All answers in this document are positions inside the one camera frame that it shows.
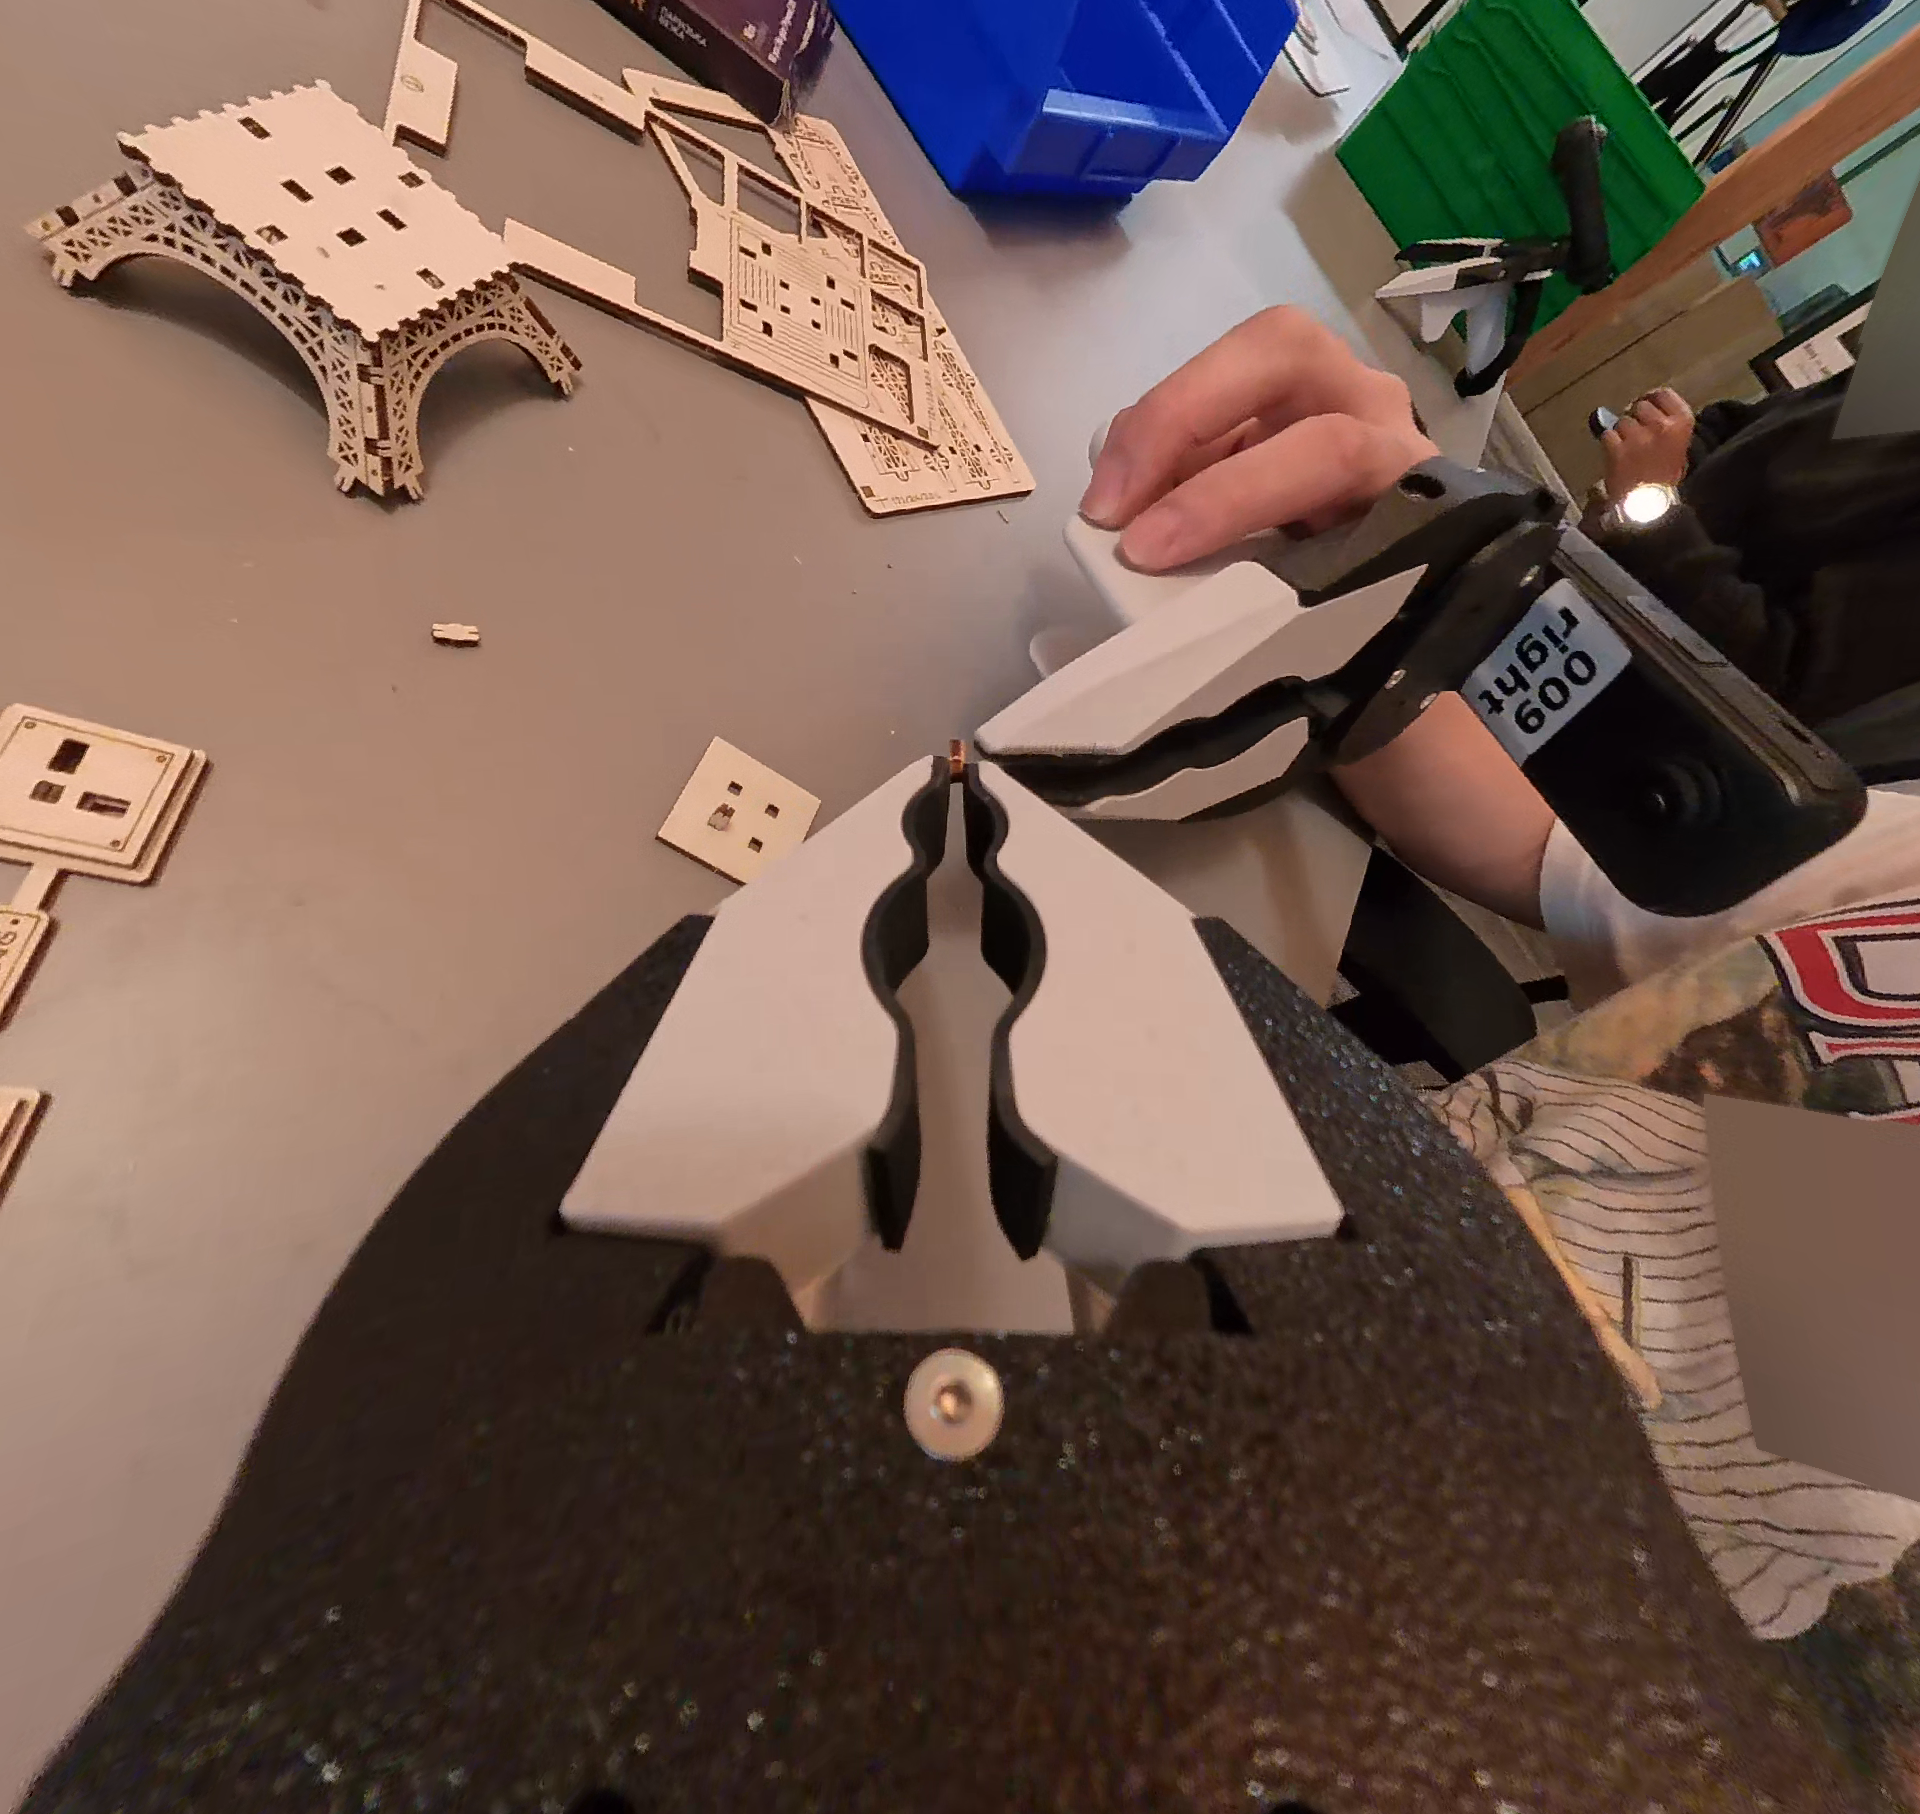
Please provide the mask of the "grey desk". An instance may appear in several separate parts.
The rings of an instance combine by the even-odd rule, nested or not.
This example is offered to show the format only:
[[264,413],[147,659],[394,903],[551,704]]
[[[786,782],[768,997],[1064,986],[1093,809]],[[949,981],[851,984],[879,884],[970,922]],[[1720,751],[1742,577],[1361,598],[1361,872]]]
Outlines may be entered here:
[[[871,520],[802,408],[563,298],[423,410],[427,495],[336,494],[319,397],[170,264],[58,290],[26,224],[118,135],[326,78],[385,106],[408,0],[4,0],[4,702],[199,747],[150,884],[76,878],[4,1024],[47,1097],[4,1196],[4,1810],[195,1560],[311,1314],[397,1187],[679,915],[656,840],[710,739],[822,819],[1089,619],[1061,531],[1093,431],[1242,317],[1320,316],[1481,434],[1367,306],[1330,149],[1396,71],[1278,65],[1197,182],[1117,213],[949,196],[849,46],[855,153],[1036,490]],[[602,73],[589,0],[478,0]],[[482,632],[439,649],[433,624]]]

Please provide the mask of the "person's printed shirt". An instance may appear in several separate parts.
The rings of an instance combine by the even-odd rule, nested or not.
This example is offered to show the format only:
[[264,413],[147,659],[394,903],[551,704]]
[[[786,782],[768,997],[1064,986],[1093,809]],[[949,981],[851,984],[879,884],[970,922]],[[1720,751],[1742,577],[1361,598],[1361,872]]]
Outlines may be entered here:
[[1915,1571],[1913,1499],[1758,1441],[1717,1232],[1772,1174],[1797,1240],[1859,1227],[1866,1174],[1915,1174],[1915,899],[1668,967],[1437,1111],[1640,1366],[1653,1463],[1752,1633]]

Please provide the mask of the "wooden cutout frame sheet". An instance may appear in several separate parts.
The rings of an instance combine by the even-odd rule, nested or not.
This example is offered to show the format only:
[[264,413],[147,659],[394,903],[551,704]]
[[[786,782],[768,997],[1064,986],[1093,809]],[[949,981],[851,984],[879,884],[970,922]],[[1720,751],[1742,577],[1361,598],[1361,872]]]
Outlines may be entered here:
[[459,70],[423,35],[429,5],[517,51],[538,91],[665,161],[690,215],[687,280],[716,298],[716,332],[645,308],[626,270],[510,218],[504,239],[517,270],[918,448],[939,441],[923,265],[714,137],[722,123],[753,123],[745,111],[705,108],[691,88],[667,81],[650,93],[608,81],[473,0],[408,0],[390,141],[439,154],[452,141]]

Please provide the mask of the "wooden tower base model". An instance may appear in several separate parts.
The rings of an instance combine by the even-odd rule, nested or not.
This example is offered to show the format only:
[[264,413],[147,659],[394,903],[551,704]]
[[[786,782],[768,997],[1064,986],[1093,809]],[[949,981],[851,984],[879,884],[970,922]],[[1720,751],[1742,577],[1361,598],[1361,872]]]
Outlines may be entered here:
[[485,340],[559,394],[581,359],[508,245],[328,81],[119,135],[123,168],[27,224],[62,290],[170,260],[240,298],[300,358],[340,494],[425,495],[420,404]]

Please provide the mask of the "small square wooden plate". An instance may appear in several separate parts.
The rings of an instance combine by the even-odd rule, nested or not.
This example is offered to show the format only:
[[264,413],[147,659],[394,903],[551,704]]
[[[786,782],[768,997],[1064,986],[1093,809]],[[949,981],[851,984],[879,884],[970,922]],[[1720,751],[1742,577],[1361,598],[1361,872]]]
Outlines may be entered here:
[[656,831],[656,840],[735,884],[804,842],[820,797],[712,739]]

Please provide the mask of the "green plastic bin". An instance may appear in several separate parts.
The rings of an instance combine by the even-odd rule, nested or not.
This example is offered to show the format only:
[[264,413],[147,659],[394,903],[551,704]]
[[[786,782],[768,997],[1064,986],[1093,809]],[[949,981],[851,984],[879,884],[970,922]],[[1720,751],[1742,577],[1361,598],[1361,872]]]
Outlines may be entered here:
[[1396,248],[1557,239],[1549,161],[1594,118],[1610,260],[1625,270],[1702,195],[1686,153],[1573,0],[1463,0],[1337,144]]

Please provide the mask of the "wooden four-square frame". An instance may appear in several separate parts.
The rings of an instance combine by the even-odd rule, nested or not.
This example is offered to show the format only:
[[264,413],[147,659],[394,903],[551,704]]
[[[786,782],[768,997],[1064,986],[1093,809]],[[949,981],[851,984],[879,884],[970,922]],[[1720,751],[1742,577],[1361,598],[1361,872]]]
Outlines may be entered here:
[[76,878],[149,884],[204,779],[204,751],[62,717],[23,702],[3,713],[3,1019],[33,976]]

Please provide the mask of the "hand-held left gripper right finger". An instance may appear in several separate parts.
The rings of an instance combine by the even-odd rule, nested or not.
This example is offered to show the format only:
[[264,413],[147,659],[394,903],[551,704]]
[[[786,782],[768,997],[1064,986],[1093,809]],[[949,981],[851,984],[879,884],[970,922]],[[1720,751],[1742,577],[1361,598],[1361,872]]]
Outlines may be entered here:
[[1336,1235],[1343,1206],[1195,915],[1007,771],[965,771],[988,1189],[1007,1245],[1117,1294],[1155,1262]]

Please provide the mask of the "blue plastic bin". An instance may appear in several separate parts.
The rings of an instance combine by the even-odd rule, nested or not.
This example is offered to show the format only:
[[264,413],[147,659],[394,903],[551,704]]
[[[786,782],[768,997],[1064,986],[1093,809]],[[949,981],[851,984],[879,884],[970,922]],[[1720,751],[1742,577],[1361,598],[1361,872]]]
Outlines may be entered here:
[[1295,0],[828,0],[953,195],[1127,200],[1197,181]]

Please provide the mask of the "spare black white gripper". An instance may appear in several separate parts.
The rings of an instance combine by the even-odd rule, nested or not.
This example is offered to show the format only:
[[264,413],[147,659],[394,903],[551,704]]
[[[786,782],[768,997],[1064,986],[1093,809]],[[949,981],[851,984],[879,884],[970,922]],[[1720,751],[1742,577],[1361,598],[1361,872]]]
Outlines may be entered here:
[[1616,280],[1600,186],[1606,142],[1609,130],[1594,118],[1569,122],[1557,135],[1550,173],[1568,218],[1559,239],[1451,239],[1397,248],[1399,273],[1374,300],[1421,347],[1434,347],[1454,322],[1463,326],[1464,358],[1453,375],[1463,402],[1503,384],[1555,277],[1575,292],[1602,290]]

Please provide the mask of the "person's right forearm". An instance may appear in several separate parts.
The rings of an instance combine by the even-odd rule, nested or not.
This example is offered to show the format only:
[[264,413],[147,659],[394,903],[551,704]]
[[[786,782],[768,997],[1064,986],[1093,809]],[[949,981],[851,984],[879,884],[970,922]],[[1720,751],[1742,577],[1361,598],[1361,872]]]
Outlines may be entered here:
[[1336,770],[1357,813],[1415,874],[1549,935],[1562,964],[1594,960],[1636,981],[1829,910],[1912,906],[1917,800],[1875,791],[1835,849],[1716,915],[1632,906],[1559,824],[1490,729],[1439,697],[1380,752]]

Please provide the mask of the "wooden beam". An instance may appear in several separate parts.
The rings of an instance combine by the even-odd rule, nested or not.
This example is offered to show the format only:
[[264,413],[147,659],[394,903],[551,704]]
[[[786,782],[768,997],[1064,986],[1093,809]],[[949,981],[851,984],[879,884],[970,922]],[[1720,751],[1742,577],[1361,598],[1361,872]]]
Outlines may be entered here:
[[1627,265],[1606,289],[1582,296],[1533,334],[1514,361],[1506,394],[1521,406],[1544,390],[1573,352],[1614,326],[1636,302],[1664,289],[1710,248],[1758,224],[1835,170],[1867,141],[1903,122],[1917,105],[1917,30],[1838,81],[1759,146],[1717,171],[1668,236]]

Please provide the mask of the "person's right hand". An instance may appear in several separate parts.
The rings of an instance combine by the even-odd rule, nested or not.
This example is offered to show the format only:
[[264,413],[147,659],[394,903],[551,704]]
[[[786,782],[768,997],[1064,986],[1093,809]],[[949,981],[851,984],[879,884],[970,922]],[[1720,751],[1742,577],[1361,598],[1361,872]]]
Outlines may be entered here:
[[1111,418],[1078,514],[1169,575],[1267,531],[1342,527],[1434,457],[1401,380],[1272,308]]

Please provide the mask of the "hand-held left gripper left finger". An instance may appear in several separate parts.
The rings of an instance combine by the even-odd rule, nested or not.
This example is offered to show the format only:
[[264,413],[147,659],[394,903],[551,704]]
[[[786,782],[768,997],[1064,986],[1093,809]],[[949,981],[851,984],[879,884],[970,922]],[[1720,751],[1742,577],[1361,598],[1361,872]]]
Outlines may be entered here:
[[922,1169],[899,989],[930,945],[949,761],[918,761],[706,927],[579,1176],[573,1234],[756,1259],[818,1323],[865,1248],[899,1251]]

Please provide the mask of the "wooden parts sheet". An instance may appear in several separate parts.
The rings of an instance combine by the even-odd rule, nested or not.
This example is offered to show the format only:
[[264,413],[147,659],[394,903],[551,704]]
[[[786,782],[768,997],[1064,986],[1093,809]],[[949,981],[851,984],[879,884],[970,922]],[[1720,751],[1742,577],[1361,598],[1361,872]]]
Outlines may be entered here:
[[[883,257],[905,256],[879,199],[830,122],[796,113],[772,127],[772,141],[799,190],[822,212],[865,230]],[[937,448],[811,395],[804,408],[871,517],[1023,498],[1033,491],[1033,473],[928,289],[922,289],[922,312]]]

